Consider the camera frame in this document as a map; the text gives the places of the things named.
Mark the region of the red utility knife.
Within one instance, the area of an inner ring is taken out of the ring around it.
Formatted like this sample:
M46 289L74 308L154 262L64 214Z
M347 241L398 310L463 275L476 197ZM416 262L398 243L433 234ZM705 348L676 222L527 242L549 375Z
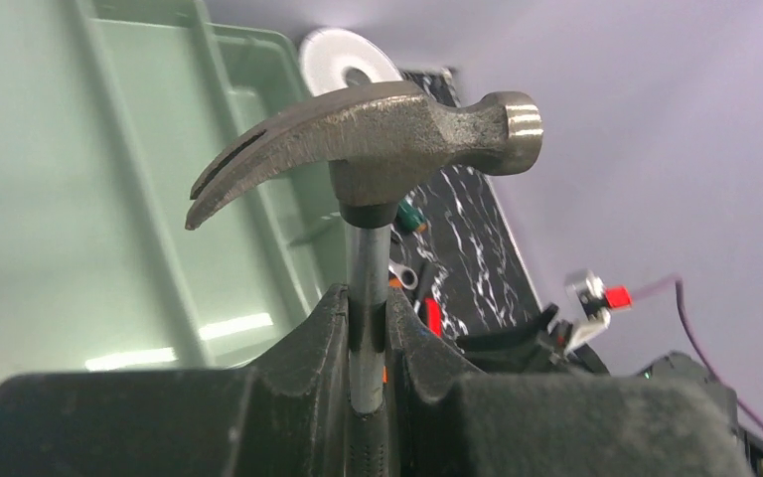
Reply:
M426 297L422 302L424 308L425 325L437 337L442 332L442 310L439 303L431 297Z

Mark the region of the green plastic tool box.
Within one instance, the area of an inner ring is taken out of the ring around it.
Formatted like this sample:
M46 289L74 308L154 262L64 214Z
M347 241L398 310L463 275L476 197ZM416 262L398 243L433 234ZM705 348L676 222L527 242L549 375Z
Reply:
M324 164L193 232L190 188L307 92L283 35L201 1L0 1L0 384L249 363L344 280Z

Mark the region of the silver combination wrench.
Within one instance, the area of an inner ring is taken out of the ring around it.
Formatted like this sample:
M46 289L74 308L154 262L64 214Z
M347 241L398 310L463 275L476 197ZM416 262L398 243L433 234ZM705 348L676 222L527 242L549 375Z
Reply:
M418 282L418 275L412 268L392 259L388 262L388 284L391 287L415 290Z

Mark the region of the steel claw hammer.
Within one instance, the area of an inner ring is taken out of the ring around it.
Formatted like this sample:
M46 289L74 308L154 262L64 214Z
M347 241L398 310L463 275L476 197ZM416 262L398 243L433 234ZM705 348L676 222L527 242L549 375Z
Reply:
M491 92L473 105L451 107L410 81L369 83L316 96L258 123L192 186L188 230L283 172L327 163L348 226L347 473L382 475L388 467L382 373L390 230L399 202L450 165L490 176L524 173L542 137L539 109L522 92Z

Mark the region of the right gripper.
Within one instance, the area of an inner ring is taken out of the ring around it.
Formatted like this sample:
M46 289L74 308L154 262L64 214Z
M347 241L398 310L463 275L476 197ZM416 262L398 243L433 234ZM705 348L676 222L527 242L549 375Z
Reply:
M547 305L532 320L481 335L461 335L456 346L472 365L488 374L579 374L607 376L609 370L590 346L568 349L575 326Z

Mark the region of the green stubby screwdriver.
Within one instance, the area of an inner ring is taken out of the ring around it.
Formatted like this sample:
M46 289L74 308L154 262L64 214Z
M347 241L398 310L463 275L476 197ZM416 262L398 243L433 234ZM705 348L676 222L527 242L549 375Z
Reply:
M399 230L406 235L421 234L428 228L425 216L408 200L399 202L396 223Z

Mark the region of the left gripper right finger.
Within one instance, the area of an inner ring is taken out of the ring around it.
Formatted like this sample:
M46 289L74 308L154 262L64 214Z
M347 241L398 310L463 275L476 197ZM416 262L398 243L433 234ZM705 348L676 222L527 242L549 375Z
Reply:
M727 414L680 377L482 372L386 305L398 476L748 476Z

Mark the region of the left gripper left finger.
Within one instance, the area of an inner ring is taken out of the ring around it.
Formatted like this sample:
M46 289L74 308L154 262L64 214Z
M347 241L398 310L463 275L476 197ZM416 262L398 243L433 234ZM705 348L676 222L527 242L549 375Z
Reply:
M0 476L340 476L347 292L232 369L26 374L0 385Z

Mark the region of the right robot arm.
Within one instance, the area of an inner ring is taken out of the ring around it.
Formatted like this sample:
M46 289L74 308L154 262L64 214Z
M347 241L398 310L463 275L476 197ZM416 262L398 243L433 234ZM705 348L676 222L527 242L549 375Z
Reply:
M614 376L555 305L518 327L461 336L480 370L516 384L490 461L525 476L763 476L763 437L743 425L737 392L671 352Z

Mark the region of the white filament spool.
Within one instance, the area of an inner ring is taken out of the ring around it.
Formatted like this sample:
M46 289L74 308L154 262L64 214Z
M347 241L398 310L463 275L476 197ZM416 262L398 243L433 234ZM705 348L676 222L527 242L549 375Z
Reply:
M313 96L367 83L403 80L394 62L377 45L341 28L320 28L309 33L300 42L298 60Z

